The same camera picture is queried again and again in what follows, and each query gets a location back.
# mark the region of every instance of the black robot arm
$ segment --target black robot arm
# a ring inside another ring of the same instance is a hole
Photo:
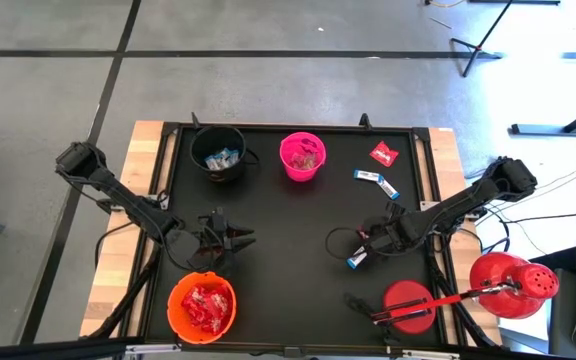
[[[492,200],[519,201],[532,194],[537,179],[521,160],[499,158],[481,179],[425,211],[407,212],[390,203],[388,216],[366,219],[365,241],[347,262],[356,267],[371,254],[397,256],[418,248],[432,232],[450,232],[464,216]]]
[[[179,229],[183,222],[170,213],[154,206],[153,201],[137,196],[125,187],[106,167],[106,156],[94,145],[75,142],[57,158],[57,174],[70,184],[90,185],[105,193],[114,204],[123,207],[126,215],[141,227],[150,238],[162,244],[171,230]],[[101,207],[109,212],[109,207]]]

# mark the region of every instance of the wooden edge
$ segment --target wooden edge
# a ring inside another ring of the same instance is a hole
[[[172,157],[174,155],[175,150],[175,141],[177,136],[179,136],[176,131],[166,139],[166,145],[164,147],[164,158],[161,164],[161,170],[159,173],[159,183],[157,184],[157,193],[166,190],[166,183],[168,182],[168,177],[170,176],[170,168],[172,166]],[[141,268],[143,268],[148,259],[150,258],[150,254],[152,253],[154,247],[154,243],[152,241],[148,241],[146,243],[146,247],[144,249],[144,256],[141,262]],[[143,314],[143,307],[144,307],[144,297],[146,296],[146,289],[148,288],[148,282],[144,285],[141,289],[135,301],[133,302],[132,306],[132,313],[130,315],[130,322],[128,324],[128,336],[137,336],[137,330],[139,329],[139,322],[141,320],[141,316]]]
[[[121,183],[135,194],[148,194],[163,125],[163,121],[135,123],[120,177]],[[128,221],[125,213],[113,213],[108,221],[108,230]],[[139,228],[133,225],[109,235],[104,240],[79,331],[80,336],[97,330],[126,293],[139,232]]]
[[[466,181],[464,180],[463,169],[461,167],[461,159],[459,158],[459,151],[457,149],[457,141],[452,129],[431,128],[429,130],[430,145],[432,147],[432,156],[437,174],[439,193],[441,199],[447,199],[466,188]],[[426,198],[430,198],[430,177],[428,169],[426,168],[426,159],[423,147],[420,148],[421,141],[417,141],[416,145],[420,171],[422,173],[421,177],[424,194],[426,195]],[[463,227],[475,232],[475,226],[472,222],[465,222]],[[464,232],[457,232],[452,236],[450,250],[452,253],[455,278],[457,280],[457,291],[467,291],[470,288],[470,268],[475,260],[481,256],[479,242],[472,235]],[[439,262],[442,271],[445,271],[441,256],[437,255],[437,261]],[[484,330],[486,335],[488,335],[488,337],[497,344],[501,344],[501,335],[497,325],[497,317],[484,310],[479,306],[479,304],[471,299],[465,300],[464,305],[472,315],[475,322]],[[456,332],[452,310],[450,306],[443,306],[442,310],[444,311],[448,341],[451,344],[456,344]],[[468,344],[475,346],[470,335],[468,335]]]

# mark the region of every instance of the gray floor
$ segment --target gray floor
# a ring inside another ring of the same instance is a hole
[[[130,3],[0,0],[0,48],[114,49]],[[451,36],[478,41],[500,8],[384,0],[143,1],[129,48],[444,51]],[[375,125],[454,128],[466,173],[497,155],[525,159],[540,179],[571,171],[576,140],[511,138],[506,128],[576,118],[576,60],[556,56],[576,48],[576,1],[513,6],[490,45],[510,56],[477,63],[467,79],[458,72],[465,61],[453,60],[126,59],[99,146],[119,173],[135,120],[189,121],[195,111],[214,122],[351,125],[367,112]],[[0,345],[14,341],[63,204],[66,186],[53,173],[54,158],[70,141],[86,138],[110,61],[0,59],[0,222],[7,225],[0,235]],[[546,151],[539,155],[537,146]],[[574,185],[564,193],[569,196],[556,207],[557,199],[544,196],[545,202],[507,215],[575,211]],[[39,341],[76,338],[94,242],[106,221],[90,202],[80,203]],[[494,225],[482,229],[488,243],[500,237]],[[526,229],[548,251],[569,246],[576,232],[570,223],[553,240],[538,224]],[[538,254],[520,234],[511,250]]]

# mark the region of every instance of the cable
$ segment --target cable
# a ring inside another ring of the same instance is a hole
[[[572,172],[568,173],[567,175],[564,175],[564,176],[561,176],[561,177],[556,178],[555,180],[549,182],[549,183],[546,184],[546,185],[538,186],[536,189],[539,190],[539,189],[543,189],[543,188],[545,188],[545,187],[548,187],[548,186],[556,183],[557,181],[559,181],[559,180],[561,180],[561,179],[567,178],[568,176],[570,176],[570,175],[572,175],[572,174],[574,174],[574,173],[576,173],[576,169],[573,170]]]
[[[556,219],[556,218],[574,217],[574,216],[576,216],[576,214],[537,216],[537,217],[532,217],[532,218],[525,218],[525,219],[519,219],[519,220],[513,220],[513,221],[506,221],[506,224],[516,224],[516,223],[520,223],[520,222],[522,222],[522,221],[529,221],[529,220]]]
[[[101,249],[101,244],[103,243],[104,239],[105,239],[106,237],[108,237],[108,235],[110,235],[110,234],[112,234],[112,233],[114,233],[114,232],[117,232],[117,231],[119,231],[119,230],[121,230],[121,229],[125,229],[125,228],[127,228],[128,226],[130,226],[130,225],[132,225],[132,224],[133,224],[133,222],[132,222],[132,221],[129,221],[129,222],[123,224],[123,225],[117,226],[117,227],[114,228],[114,229],[110,229],[110,230],[106,231],[103,235],[101,235],[101,237],[99,238],[99,240],[97,240],[97,244],[95,245],[95,269],[97,268],[97,265],[99,264],[100,249]]]
[[[508,206],[506,206],[506,207],[504,207],[504,208],[501,208],[500,210],[507,210],[507,209],[510,209],[511,207],[514,207],[514,206],[517,206],[517,205],[519,205],[519,204],[523,204],[523,203],[525,203],[525,202],[527,202],[527,201],[534,200],[534,199],[536,199],[536,198],[539,198],[539,197],[541,197],[541,196],[544,196],[544,195],[546,195],[546,194],[548,194],[548,193],[551,193],[551,192],[559,189],[560,187],[562,187],[562,186],[570,183],[570,182],[573,181],[573,180],[576,180],[576,176],[573,177],[573,178],[568,179],[567,181],[565,181],[565,182],[563,182],[563,183],[555,186],[554,188],[552,188],[552,189],[550,189],[550,190],[546,190],[546,191],[544,191],[544,192],[542,192],[542,193],[539,193],[539,194],[536,194],[536,195],[527,197],[527,198],[525,198],[525,199],[523,199],[523,200],[521,200],[521,201],[518,201],[518,202],[516,202],[516,203],[512,203],[512,204],[510,204],[510,205],[508,205]],[[483,223],[484,221],[488,220],[489,218],[490,218],[490,215],[488,215],[487,217],[483,218],[479,223],[481,224],[481,223]]]
[[[357,235],[357,237],[360,240],[363,240],[363,238],[361,237],[361,235],[359,235],[359,231],[357,231],[357,229],[352,229],[352,228],[344,227],[344,226],[336,227],[336,228],[334,228],[328,232],[328,235],[326,235],[326,239],[325,239],[326,252],[328,253],[328,255],[334,257],[335,259],[346,261],[349,258],[349,256],[339,256],[330,250],[330,237],[332,236],[332,234],[334,234],[340,230],[352,231]]]
[[[510,239],[509,239],[509,238],[503,238],[503,239],[497,241],[496,243],[494,243],[494,244],[492,244],[492,245],[490,245],[490,246],[486,246],[485,248],[481,249],[481,253],[482,253],[482,254],[488,254],[488,253],[492,252],[492,250],[493,250],[497,245],[502,244],[502,243],[506,243],[506,244],[504,245],[504,250],[503,250],[503,252],[508,252],[508,248],[510,248]]]
[[[539,248],[539,246],[537,246],[537,244],[534,243],[534,241],[532,241],[532,239],[530,238],[530,236],[528,236],[528,232],[526,232],[526,229],[524,229],[523,225],[521,224],[517,224],[517,226],[519,226],[519,228],[521,229],[521,232],[524,233],[524,235],[526,235],[526,239],[528,239],[528,241],[532,244],[532,246],[539,250],[540,253],[544,254],[544,255],[548,255],[548,253],[546,253],[545,251],[541,250]]]
[[[442,3],[438,3],[438,2],[435,2],[435,1],[430,0],[430,1],[427,2],[427,4],[432,5],[432,6],[436,6],[436,7],[440,7],[440,8],[442,8],[442,9],[448,9],[448,8],[457,6],[457,5],[461,4],[461,3],[464,2],[464,1],[466,1],[466,0],[459,0],[459,1],[457,1],[457,2],[455,2],[455,3],[452,3],[452,4],[442,4]]]
[[[66,173],[60,173],[60,174],[61,174],[61,176],[63,176],[63,177],[66,179],[66,181],[67,181],[71,186],[73,186],[73,184],[71,183],[71,181],[76,181],[77,183],[82,184],[82,185],[93,185],[93,184],[96,184],[96,185],[102,185],[102,186],[104,186],[104,187],[106,187],[106,188],[108,188],[108,189],[113,190],[113,187],[112,187],[112,186],[110,186],[110,185],[108,185],[108,184],[106,184],[106,183],[100,182],[100,181],[88,180],[88,179],[85,179],[85,178],[79,178],[79,177],[76,177],[76,176],[70,176],[70,175],[68,175],[68,174],[66,174]],[[124,200],[126,200],[127,202],[131,202],[130,199],[128,199],[124,194],[122,194],[122,193],[120,193],[120,192],[116,192],[116,194],[117,194],[118,196],[122,197],[122,198],[123,198]],[[166,241],[166,237],[164,236],[164,234],[163,234],[163,232],[161,231],[161,228],[159,227],[159,225],[157,224],[157,222],[155,222],[155,220],[153,220],[148,214],[146,214],[146,213],[145,213],[143,210],[141,210],[139,207],[134,206],[134,208],[141,213],[141,215],[144,217],[144,219],[148,220],[148,221],[154,226],[155,230],[157,231],[157,233],[158,233],[158,235],[159,235],[159,238],[161,239],[161,243],[162,243],[162,245],[163,245],[163,247],[164,247],[164,250],[165,250],[164,252],[166,253],[166,256],[168,257],[168,260],[170,260],[170,262],[171,262],[173,265],[175,265],[176,267],[178,267],[179,269],[182,269],[182,270],[185,270],[185,271],[188,271],[188,272],[193,272],[193,271],[195,271],[196,269],[189,269],[189,268],[181,265],[180,263],[178,263],[177,260],[175,260],[175,259],[172,257],[170,247],[169,247],[169,245],[168,245],[168,242]],[[184,228],[184,227],[185,227],[185,222],[184,222],[183,220],[181,220],[181,219],[178,219],[178,220],[180,221],[180,224],[183,224],[180,228]]]
[[[477,170],[477,171],[475,171],[475,172],[472,172],[472,173],[470,173],[470,174],[468,174],[468,175],[465,175],[465,176],[464,176],[464,179],[470,180],[470,179],[474,179],[474,178],[476,178],[476,177],[480,177],[481,174],[484,173],[484,171],[486,171],[486,169],[479,169],[479,170]]]
[[[462,227],[457,228],[457,231],[463,231],[463,232],[465,232],[465,233],[468,233],[468,234],[472,235],[472,237],[474,237],[475,239],[477,239],[477,241],[479,241],[479,252],[481,252],[481,253],[484,252],[484,249],[483,249],[484,244],[483,244],[483,242],[481,241],[481,238],[479,237],[479,235],[477,235],[474,231],[470,231],[470,230],[464,229],[464,228],[462,228]]]
[[[493,206],[495,209],[498,210],[498,212],[494,212],[491,209],[488,209],[488,211],[490,211],[494,216],[496,216],[499,219],[499,222],[504,226],[504,230],[506,231],[506,239],[508,239],[508,243],[506,244],[506,246],[504,246],[504,251],[508,251],[508,249],[510,248],[510,229],[508,228],[507,223],[510,223],[512,220],[507,217],[506,215],[503,214],[503,209],[500,209],[499,207],[497,207],[496,205],[493,204],[488,204],[490,206]],[[519,228],[521,229],[521,231],[524,233],[524,235],[526,236],[526,239],[528,239],[528,242],[530,242],[530,244],[532,244],[532,246],[537,249],[540,253],[547,255],[545,251],[541,250],[539,248],[539,246],[537,246],[534,241],[532,241],[532,239],[530,238],[530,236],[528,236],[528,232],[526,231],[526,229],[524,229],[524,227],[521,224],[517,224],[517,226],[519,226]],[[493,247],[500,244],[502,242],[502,240],[498,241],[497,243],[493,244]]]
[[[224,249],[224,242],[222,241],[222,239],[219,238],[219,236],[217,236],[217,233],[215,233],[215,231],[211,228],[209,228],[208,226],[203,227],[203,230],[206,231],[208,230],[208,233],[212,235],[212,237],[217,240],[217,244],[221,245],[222,249]],[[208,240],[206,240],[206,246],[208,246],[210,248],[210,269],[214,269],[215,267],[215,249],[213,249],[212,245],[210,244],[210,242]]]
[[[570,176],[570,175],[572,175],[572,174],[574,174],[574,173],[576,173],[576,169],[575,169],[574,171],[572,171],[571,173],[567,174],[567,175],[560,176],[560,177],[556,178],[555,180],[549,182],[549,183],[546,184],[546,185],[536,187],[535,190],[541,190],[541,189],[543,189],[543,188],[546,188],[546,187],[548,187],[548,186],[556,183],[557,181],[559,181],[559,180],[561,180],[561,179],[567,178],[568,176]]]
[[[77,186],[75,186],[75,184],[71,183],[70,181],[67,181],[67,180],[66,180],[66,182],[67,182],[68,185],[70,185],[75,191],[77,191],[78,193],[80,193],[80,194],[83,195],[84,197],[92,200],[92,202],[94,202],[95,204],[98,204],[98,203],[99,203],[99,200],[97,200],[97,199],[95,199],[94,197],[86,194],[86,193],[83,191],[83,189],[78,188]]]

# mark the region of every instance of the red candy wrapper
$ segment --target red candy wrapper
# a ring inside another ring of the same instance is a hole
[[[383,141],[380,142],[372,152],[370,152],[370,156],[386,167],[390,167],[390,165],[395,162],[397,155],[399,155],[399,152],[390,150],[388,145]]]
[[[217,335],[230,318],[232,297],[223,285],[211,291],[202,285],[195,285],[188,291],[181,306],[190,315],[190,322],[194,326]]]

